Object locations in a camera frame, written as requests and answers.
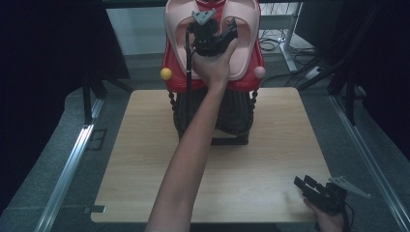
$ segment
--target red plastic object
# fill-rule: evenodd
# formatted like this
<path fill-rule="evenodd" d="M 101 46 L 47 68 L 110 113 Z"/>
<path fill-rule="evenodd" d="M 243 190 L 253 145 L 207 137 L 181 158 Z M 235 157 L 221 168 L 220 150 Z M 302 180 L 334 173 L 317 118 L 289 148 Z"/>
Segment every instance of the red plastic object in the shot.
<path fill-rule="evenodd" d="M 225 0 L 218 2 L 214 2 L 213 0 L 210 0 L 210 2 L 196 0 L 196 3 L 201 12 L 211 11 L 213 8 L 215 8 L 217 12 L 215 13 L 214 18 L 218 22 L 220 22 Z M 264 67 L 265 63 L 263 61 L 259 40 L 256 39 L 255 45 L 253 47 L 253 52 L 249 60 L 247 72 L 241 79 L 228 81 L 227 88 L 243 92 L 251 92 L 259 89 L 262 78 L 257 78 L 253 72 L 254 69 L 258 66 Z M 169 68 L 172 71 L 172 77 L 169 80 L 164 81 L 168 91 L 174 93 L 185 93 L 187 91 L 186 71 L 183 71 L 179 66 L 169 39 L 166 39 L 166 48 L 163 55 L 162 68 Z M 206 85 L 200 79 L 193 79 L 191 81 L 192 90 L 197 90 L 205 86 Z"/>

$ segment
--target hand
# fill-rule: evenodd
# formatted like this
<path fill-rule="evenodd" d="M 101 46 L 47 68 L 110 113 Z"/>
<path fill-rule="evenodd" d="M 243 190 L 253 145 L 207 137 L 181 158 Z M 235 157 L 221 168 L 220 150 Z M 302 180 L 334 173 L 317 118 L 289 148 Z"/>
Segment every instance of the hand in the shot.
<path fill-rule="evenodd" d="M 321 211 L 315 205 L 313 205 L 307 198 L 304 198 L 305 204 L 311 208 L 317 216 L 317 222 L 319 223 L 320 231 L 323 232 L 338 232 L 343 231 L 344 220 L 342 214 L 330 216 Z"/>
<path fill-rule="evenodd" d="M 229 60 L 235 51 L 237 40 L 233 40 L 226 51 L 218 56 L 192 55 L 192 68 L 208 86 L 208 91 L 222 91 L 229 77 Z"/>

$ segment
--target wooden board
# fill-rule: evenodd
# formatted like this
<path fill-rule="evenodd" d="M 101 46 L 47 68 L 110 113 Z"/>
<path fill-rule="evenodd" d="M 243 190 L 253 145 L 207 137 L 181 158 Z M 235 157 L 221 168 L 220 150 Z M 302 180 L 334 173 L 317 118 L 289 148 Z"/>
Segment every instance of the wooden board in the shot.
<path fill-rule="evenodd" d="M 260 89 L 246 146 L 216 146 L 195 201 L 192 222 L 311 221 L 293 184 L 330 173 L 294 88 Z M 146 222 L 178 143 L 168 93 L 132 93 L 105 170 L 95 222 Z"/>

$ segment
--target gray carpet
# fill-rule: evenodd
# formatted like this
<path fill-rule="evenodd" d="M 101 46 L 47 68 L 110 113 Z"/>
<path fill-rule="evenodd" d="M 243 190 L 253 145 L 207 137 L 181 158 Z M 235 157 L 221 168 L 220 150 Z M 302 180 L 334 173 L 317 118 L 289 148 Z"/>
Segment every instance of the gray carpet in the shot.
<path fill-rule="evenodd" d="M 266 57 L 267 76 L 288 73 L 281 56 Z M 132 79 L 123 80 L 134 89 L 164 89 L 159 79 L 160 66 L 130 70 Z M 263 87 L 292 86 L 303 81 L 297 76 L 278 76 Z M 349 193 L 347 202 L 355 210 L 353 231 L 399 231 L 379 189 L 374 184 L 364 161 L 341 123 L 337 111 L 326 93 L 329 79 L 324 79 L 302 91 L 301 97 L 333 176 L 342 175 L 354 185 L 372 195 L 364 199 Z M 95 223 L 84 209 L 94 204 L 103 173 L 121 125 L 130 94 L 105 82 L 108 96 L 96 122 L 91 141 L 76 170 L 52 231 L 143 231 L 143 224 Z M 409 208 L 410 165 L 398 148 L 374 124 L 359 101 L 355 105 L 358 129 L 374 151 L 385 175 L 403 203 Z M 33 231 L 64 168 L 83 124 L 82 92 L 74 91 L 66 99 L 66 110 L 59 126 L 46 145 L 36 166 L 21 186 L 8 209 L 0 218 L 0 231 Z M 313 223 L 259 223 L 259 224 L 194 224 L 192 231 L 315 231 Z"/>

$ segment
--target wooden table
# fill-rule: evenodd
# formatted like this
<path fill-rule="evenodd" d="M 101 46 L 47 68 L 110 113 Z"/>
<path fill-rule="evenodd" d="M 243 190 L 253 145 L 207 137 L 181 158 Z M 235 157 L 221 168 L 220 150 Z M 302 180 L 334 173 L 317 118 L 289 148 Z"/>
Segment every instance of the wooden table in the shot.
<path fill-rule="evenodd" d="M 330 173 L 294 88 L 258 91 L 245 146 L 212 147 L 192 222 L 312 221 L 293 185 L 306 174 L 324 184 Z M 95 222 L 146 222 L 178 143 L 165 90 L 135 91 L 105 170 Z"/>

